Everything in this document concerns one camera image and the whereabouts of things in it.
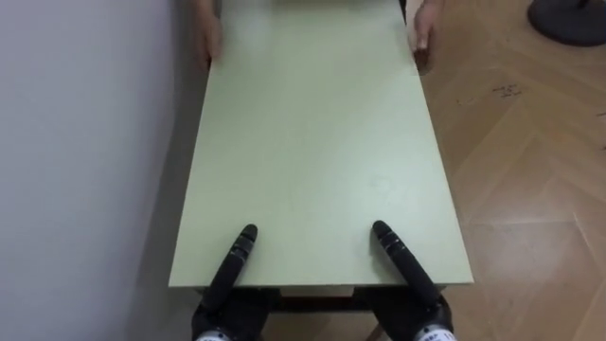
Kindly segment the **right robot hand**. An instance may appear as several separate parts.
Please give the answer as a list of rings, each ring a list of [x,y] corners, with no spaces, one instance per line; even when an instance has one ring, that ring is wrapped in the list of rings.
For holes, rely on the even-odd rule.
[[[377,221],[372,232],[405,281],[402,286],[362,287],[354,293],[392,341],[456,341],[449,303],[398,234]]]

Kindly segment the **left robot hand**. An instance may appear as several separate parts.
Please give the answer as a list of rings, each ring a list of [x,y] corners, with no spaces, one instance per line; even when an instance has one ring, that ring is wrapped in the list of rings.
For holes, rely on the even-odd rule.
[[[258,236],[246,225],[229,248],[191,318],[192,341],[259,341],[280,299],[276,288],[236,288]]]

